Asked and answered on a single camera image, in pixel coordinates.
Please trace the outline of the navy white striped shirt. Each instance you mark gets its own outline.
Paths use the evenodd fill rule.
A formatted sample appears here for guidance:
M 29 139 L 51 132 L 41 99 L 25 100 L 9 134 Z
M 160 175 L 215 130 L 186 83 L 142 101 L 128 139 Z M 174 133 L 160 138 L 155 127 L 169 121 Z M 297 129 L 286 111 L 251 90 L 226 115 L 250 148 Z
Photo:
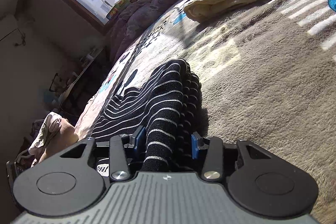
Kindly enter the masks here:
M 142 87 L 115 95 L 94 126 L 92 137 L 108 141 L 131 135 L 142 126 L 145 148 L 133 160 L 141 171 L 194 171 L 191 152 L 193 123 L 199 110 L 201 85 L 184 59 L 157 67 Z

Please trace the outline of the stack of folded clothes left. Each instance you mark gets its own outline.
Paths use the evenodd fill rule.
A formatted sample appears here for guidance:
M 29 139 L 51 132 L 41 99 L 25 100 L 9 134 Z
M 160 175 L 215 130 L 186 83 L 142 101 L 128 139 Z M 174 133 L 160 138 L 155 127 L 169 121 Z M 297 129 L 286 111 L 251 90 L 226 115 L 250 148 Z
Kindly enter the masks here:
M 37 137 L 14 162 L 34 157 L 31 167 L 72 146 L 79 140 L 75 128 L 61 115 L 50 112 L 44 119 Z

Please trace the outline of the Mickey Mouse fleece blanket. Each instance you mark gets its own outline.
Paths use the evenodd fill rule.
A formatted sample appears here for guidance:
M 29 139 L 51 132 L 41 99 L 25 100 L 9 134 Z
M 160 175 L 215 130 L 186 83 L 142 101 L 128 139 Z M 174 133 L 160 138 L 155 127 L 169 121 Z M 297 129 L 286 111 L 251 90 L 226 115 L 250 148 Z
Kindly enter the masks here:
M 75 128 L 91 134 L 114 93 L 140 87 L 159 65 L 185 59 L 201 82 L 199 132 L 249 139 L 310 173 L 313 214 L 335 223 L 335 12 L 328 0 L 261 0 L 198 23 L 179 0 L 155 23 L 114 26 L 114 66 Z

